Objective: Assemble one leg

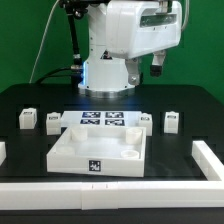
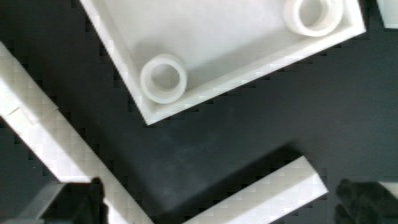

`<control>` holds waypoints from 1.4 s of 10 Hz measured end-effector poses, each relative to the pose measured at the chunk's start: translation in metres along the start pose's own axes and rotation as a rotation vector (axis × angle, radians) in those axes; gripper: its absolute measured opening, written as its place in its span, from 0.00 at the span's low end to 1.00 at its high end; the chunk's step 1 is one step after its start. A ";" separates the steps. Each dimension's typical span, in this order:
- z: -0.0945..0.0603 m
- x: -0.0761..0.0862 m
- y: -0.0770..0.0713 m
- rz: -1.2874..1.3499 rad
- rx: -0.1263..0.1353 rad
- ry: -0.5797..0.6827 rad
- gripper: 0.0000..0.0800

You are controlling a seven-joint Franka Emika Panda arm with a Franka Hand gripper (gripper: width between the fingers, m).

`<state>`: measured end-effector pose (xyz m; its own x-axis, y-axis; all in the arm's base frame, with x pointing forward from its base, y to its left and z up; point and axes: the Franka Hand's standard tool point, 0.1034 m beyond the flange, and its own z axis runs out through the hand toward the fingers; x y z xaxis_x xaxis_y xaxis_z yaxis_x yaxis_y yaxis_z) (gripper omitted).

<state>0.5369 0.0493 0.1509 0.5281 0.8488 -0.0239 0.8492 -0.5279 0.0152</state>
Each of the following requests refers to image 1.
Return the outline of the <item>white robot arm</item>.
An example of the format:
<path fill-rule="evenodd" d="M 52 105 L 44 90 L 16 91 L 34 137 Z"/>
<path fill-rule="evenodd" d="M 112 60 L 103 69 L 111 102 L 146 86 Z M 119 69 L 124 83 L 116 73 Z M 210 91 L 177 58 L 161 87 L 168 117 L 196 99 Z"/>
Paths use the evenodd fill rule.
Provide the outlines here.
<path fill-rule="evenodd" d="M 153 56 L 150 73 L 162 72 L 166 50 L 179 44 L 182 6 L 178 0 L 110 0 L 88 8 L 89 56 L 83 95 L 117 98 L 141 82 L 140 58 Z"/>

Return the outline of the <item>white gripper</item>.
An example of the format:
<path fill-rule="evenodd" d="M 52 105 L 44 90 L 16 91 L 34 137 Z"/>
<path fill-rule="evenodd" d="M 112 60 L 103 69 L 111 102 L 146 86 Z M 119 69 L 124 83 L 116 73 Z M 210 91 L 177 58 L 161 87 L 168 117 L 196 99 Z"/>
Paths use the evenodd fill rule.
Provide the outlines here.
<path fill-rule="evenodd" d="M 128 83 L 140 84 L 139 60 L 153 53 L 150 75 L 162 74 L 166 51 L 179 44 L 182 6 L 173 1 L 166 11 L 156 1 L 110 1 L 106 9 L 106 49 L 112 57 L 123 58 Z"/>

